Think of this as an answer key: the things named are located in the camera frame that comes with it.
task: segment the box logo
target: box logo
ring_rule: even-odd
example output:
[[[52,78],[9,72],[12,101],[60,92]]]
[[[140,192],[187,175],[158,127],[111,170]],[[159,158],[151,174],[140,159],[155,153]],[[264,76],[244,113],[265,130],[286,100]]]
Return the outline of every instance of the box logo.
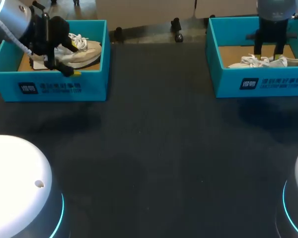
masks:
[[[240,90],[255,89],[258,83],[258,78],[244,78],[240,85]]]
[[[19,88],[23,94],[38,94],[34,83],[19,83]]]

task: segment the cardboard box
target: cardboard box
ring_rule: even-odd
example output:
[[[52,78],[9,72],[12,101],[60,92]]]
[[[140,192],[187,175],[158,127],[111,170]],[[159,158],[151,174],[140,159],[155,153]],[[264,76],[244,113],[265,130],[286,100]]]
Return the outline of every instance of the cardboard box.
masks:
[[[58,71],[33,71],[15,45],[0,47],[0,93],[6,102],[105,101],[110,63],[110,41],[105,20],[69,21],[71,33],[102,43],[100,63],[64,77]]]
[[[298,67],[227,68],[253,53],[254,42],[246,35],[258,28],[258,17],[210,19],[206,56],[216,97],[298,96]],[[298,19],[290,20],[288,28],[298,34]],[[263,46],[262,56],[272,56],[274,48]],[[288,41],[284,54],[298,59],[298,38]]]

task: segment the white cable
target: white cable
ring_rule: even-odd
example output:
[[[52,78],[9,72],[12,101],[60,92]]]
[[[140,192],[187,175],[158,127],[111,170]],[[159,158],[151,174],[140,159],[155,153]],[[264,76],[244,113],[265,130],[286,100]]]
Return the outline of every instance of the white cable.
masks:
[[[25,45],[23,45],[13,34],[12,32],[6,27],[6,25],[0,21],[0,28],[6,33],[6,35],[27,55],[32,55],[32,51],[28,49]]]

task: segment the black table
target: black table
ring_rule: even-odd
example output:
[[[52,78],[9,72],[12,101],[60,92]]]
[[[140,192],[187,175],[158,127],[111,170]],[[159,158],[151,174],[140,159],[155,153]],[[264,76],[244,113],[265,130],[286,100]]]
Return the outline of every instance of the black table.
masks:
[[[4,103],[48,157],[72,238],[275,238],[298,97],[216,99],[203,44],[113,45],[105,103]]]

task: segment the shoe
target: shoe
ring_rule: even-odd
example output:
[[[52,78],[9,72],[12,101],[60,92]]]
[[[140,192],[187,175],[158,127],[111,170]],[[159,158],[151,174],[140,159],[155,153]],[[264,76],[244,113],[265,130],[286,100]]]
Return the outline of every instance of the shoe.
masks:
[[[249,54],[249,57],[242,57],[240,63],[234,63],[228,68],[258,68],[258,67],[268,67],[270,62],[267,57],[261,57],[261,60],[255,57],[255,55]]]
[[[74,69],[83,69],[100,62],[102,47],[99,42],[88,41],[88,38],[72,33],[69,34],[69,37],[72,40],[72,44],[78,48],[78,51],[72,52],[64,46],[59,45],[54,50],[56,59]],[[32,56],[30,64],[34,70],[47,69],[44,66],[43,57],[41,56]]]
[[[280,56],[278,60],[274,60],[273,57],[270,57],[269,61],[271,67],[298,67],[298,59],[291,59],[284,56]]]

